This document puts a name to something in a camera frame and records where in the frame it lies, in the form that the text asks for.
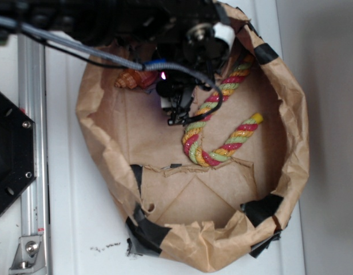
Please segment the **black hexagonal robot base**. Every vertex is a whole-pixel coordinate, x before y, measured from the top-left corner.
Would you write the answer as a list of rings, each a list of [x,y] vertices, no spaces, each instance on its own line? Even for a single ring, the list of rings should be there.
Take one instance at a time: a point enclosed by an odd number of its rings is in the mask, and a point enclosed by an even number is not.
[[[0,92],[0,217],[35,179],[34,126]]]

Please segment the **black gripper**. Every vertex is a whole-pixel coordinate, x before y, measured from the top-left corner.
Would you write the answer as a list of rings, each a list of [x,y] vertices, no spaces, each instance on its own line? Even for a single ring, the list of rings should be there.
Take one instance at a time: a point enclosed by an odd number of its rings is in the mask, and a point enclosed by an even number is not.
[[[200,72],[208,82],[176,69],[160,70],[156,91],[161,97],[161,108],[169,116],[169,125],[187,125],[206,118],[206,115],[190,117],[195,88],[211,91],[210,83],[227,61],[235,40],[234,29],[221,22],[201,23],[188,30],[182,43],[159,44],[154,53],[156,59],[180,64]]]

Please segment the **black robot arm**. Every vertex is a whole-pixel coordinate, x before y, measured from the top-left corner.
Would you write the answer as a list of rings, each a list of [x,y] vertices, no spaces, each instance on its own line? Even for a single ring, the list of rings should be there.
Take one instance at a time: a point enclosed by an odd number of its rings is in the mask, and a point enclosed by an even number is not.
[[[11,34],[103,58],[110,68],[165,72],[156,90],[170,101],[169,125],[204,120],[221,107],[218,94],[214,105],[189,115],[193,89],[216,89],[214,75],[235,39],[216,1],[0,1],[0,45]],[[149,61],[127,61],[100,52],[112,42],[151,44],[156,50]]]

